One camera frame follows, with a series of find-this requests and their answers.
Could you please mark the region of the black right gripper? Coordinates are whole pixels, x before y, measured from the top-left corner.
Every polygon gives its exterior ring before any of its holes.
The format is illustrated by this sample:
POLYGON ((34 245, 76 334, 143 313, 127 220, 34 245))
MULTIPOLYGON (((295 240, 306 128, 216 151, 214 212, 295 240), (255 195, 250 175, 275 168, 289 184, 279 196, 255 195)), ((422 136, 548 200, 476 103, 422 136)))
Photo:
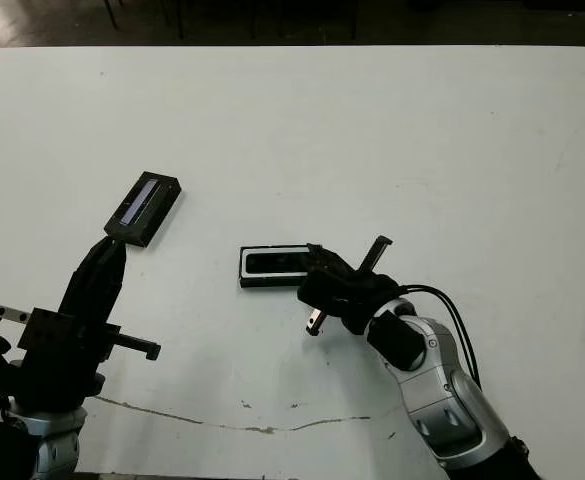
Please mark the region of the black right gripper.
POLYGON ((362 335, 373 314, 400 295, 398 283, 374 267, 392 240, 376 238, 362 264, 353 268, 320 244, 307 244, 305 303, 326 316, 342 320, 348 331, 362 335))

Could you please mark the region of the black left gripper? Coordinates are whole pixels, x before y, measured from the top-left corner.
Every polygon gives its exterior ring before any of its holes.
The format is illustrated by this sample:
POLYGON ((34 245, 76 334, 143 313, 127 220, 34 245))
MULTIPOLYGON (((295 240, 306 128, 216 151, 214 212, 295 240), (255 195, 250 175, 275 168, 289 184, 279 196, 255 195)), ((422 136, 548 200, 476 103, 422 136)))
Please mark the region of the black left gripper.
POLYGON ((101 239, 72 274, 59 312, 35 308, 23 312, 0 305, 0 321, 24 326, 20 361, 7 361, 9 342, 0 336, 0 396, 25 407, 78 407, 101 392, 97 372, 115 346, 158 358, 155 342, 122 334, 107 323, 122 287, 126 265, 123 241, 101 239))

